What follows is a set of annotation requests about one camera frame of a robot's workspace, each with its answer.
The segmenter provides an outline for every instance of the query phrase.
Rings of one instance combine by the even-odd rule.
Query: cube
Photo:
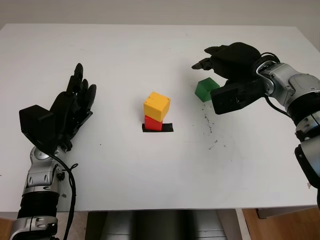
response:
[[[144,101],[144,115],[158,122],[162,122],[169,111],[169,107],[170,98],[160,95],[159,93],[152,92]]]
[[[148,130],[161,131],[162,121],[156,121],[151,117],[144,116],[144,127]]]
[[[218,88],[220,88],[219,84],[208,77],[198,82],[195,89],[195,95],[197,95],[202,102],[207,102],[211,100],[210,92]]]

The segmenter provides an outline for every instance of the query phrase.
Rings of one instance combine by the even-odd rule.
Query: robotic arm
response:
[[[293,120],[295,135],[301,142],[294,153],[309,183],[318,189],[320,208],[320,80],[280,62],[273,53],[260,54],[241,42],[204,51],[211,57],[192,68],[213,69],[228,79],[223,87],[210,93],[216,114],[242,109],[264,97],[272,108]],[[275,107],[269,97],[285,111]]]
[[[35,145],[30,153],[31,167],[24,185],[21,209],[12,225],[10,240],[55,240],[58,219],[57,204],[60,182],[68,173],[72,190],[71,204],[64,240],[72,224],[76,184],[65,163],[66,152],[72,148],[71,139],[93,114],[91,106],[96,96],[96,85],[89,87],[83,79],[79,63],[70,77],[66,91],[55,99],[50,111],[34,105],[19,111],[21,131]]]

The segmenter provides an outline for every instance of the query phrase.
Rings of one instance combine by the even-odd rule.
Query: wall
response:
[[[320,50],[319,0],[0,0],[6,23],[296,26]]]

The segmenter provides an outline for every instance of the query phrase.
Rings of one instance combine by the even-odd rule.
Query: wire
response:
[[[78,167],[78,165],[79,165],[78,163],[73,164],[73,165],[70,167],[70,170],[72,171],[72,169]],[[69,175],[69,184],[70,184],[70,186],[72,185],[70,175]]]
[[[290,116],[283,110],[281,110],[280,108],[277,108],[275,105],[273,105],[273,103],[270,101],[268,96],[264,96],[266,102],[269,104],[270,107],[272,107],[274,110],[278,111],[279,113],[286,115],[287,117],[290,118]]]
[[[278,58],[277,55],[275,55],[275,54],[272,53],[272,52],[268,52],[268,51],[266,51],[266,52],[264,52],[264,53],[261,53],[261,57],[262,57],[263,55],[266,55],[266,54],[269,54],[269,55],[272,55],[272,56]]]
[[[62,167],[64,167],[64,171],[66,171],[69,175],[69,184],[71,187],[71,203],[70,203],[70,210],[69,210],[69,216],[68,216],[68,220],[66,223],[66,227],[65,227],[65,232],[64,232],[64,237],[63,240],[67,240],[68,238],[68,234],[69,234],[69,230],[72,224],[72,221],[74,219],[74,214],[75,214],[75,205],[76,205],[76,182],[75,182],[75,178],[74,175],[72,174],[71,170],[74,169],[75,167],[78,166],[78,163],[73,164],[70,168],[64,163],[64,161],[62,161],[60,158],[58,158],[57,156],[53,155],[53,154],[49,154],[47,153],[47,155],[49,155],[49,157],[53,158],[54,160],[56,160],[58,163],[60,163],[62,165]]]

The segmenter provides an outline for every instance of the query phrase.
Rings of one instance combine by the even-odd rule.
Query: red cube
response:
[[[162,121],[156,121],[151,117],[144,116],[144,127],[148,130],[161,131]]]

